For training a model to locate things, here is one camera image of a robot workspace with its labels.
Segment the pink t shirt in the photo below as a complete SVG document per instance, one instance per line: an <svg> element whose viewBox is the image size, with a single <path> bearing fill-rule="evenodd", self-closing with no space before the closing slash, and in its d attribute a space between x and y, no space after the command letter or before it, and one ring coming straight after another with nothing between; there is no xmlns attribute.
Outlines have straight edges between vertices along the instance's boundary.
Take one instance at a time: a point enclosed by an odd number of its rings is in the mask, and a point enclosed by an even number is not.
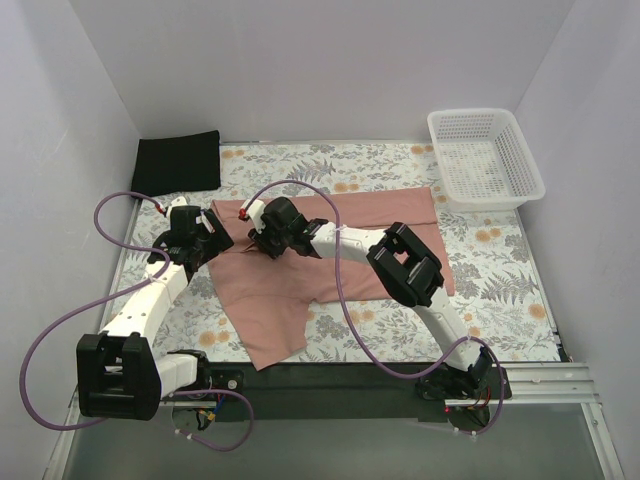
<svg viewBox="0 0 640 480"><path fill-rule="evenodd" d="M446 291L454 294L454 276L429 188L338 194L330 202L304 196L293 203L308 219L340 218L353 228L375 230L395 222L407 224L437 255ZM271 259L260 252L248 237L249 224L238 217L242 204L240 200L212 202L213 212L234 245L208 267L222 308L256 369L283 361L306 346L312 302L335 302L340 293L350 301L388 298L366 265L344 260L336 273L331 259L302 257L292 250Z"/></svg>

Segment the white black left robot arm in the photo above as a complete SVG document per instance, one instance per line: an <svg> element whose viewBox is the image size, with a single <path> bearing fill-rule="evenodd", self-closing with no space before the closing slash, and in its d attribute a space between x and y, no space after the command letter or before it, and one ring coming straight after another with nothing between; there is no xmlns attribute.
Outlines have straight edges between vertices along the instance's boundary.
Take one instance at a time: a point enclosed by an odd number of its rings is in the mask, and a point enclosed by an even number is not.
<svg viewBox="0 0 640 480"><path fill-rule="evenodd" d="M211 209L172 206L168 217L170 228L147 257L146 284L99 333L85 334L77 344L77 390L85 417L150 420L160 401L178 390L193 400L212 390L203 352L178 350L156 359L152 345L194 274L234 242Z"/></svg>

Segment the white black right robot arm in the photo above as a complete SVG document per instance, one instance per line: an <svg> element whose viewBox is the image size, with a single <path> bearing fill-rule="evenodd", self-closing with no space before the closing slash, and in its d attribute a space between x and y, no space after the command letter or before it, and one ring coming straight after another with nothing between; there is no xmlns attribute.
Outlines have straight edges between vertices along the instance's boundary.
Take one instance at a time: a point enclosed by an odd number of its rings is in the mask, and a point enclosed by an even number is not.
<svg viewBox="0 0 640 480"><path fill-rule="evenodd" d="M302 257L333 260L336 273L344 260L370 267L384 290L420 318L442 350L435 363L417 373L394 371L368 352L380 370L415 380L443 398L471 398L488 390L494 365L490 349L466 333L446 292L441 261L408 225L395 222L386 229L365 230L348 227L340 218L309 220L285 197L269 203L251 198L239 218L252 223L250 239L272 259L293 250Z"/></svg>

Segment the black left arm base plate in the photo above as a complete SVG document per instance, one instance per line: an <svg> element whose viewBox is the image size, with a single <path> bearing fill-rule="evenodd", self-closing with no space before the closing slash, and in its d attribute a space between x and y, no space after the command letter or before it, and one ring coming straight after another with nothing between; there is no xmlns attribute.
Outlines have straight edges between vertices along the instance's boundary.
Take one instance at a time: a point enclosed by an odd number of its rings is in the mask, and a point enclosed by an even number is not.
<svg viewBox="0 0 640 480"><path fill-rule="evenodd" d="M206 369L203 386L207 390L228 390L241 393L244 387L244 372L238 369Z"/></svg>

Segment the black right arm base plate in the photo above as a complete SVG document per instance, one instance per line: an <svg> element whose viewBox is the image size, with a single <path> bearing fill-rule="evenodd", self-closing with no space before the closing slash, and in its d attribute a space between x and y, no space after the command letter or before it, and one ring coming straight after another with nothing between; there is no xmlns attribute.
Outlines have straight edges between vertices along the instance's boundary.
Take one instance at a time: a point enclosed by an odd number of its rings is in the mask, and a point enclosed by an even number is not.
<svg viewBox="0 0 640 480"><path fill-rule="evenodd" d="M505 397L511 397L507 372L495 366L481 375L462 372L440 366L430 375L419 378L415 384L417 394L427 400L498 399L501 387L505 387Z"/></svg>

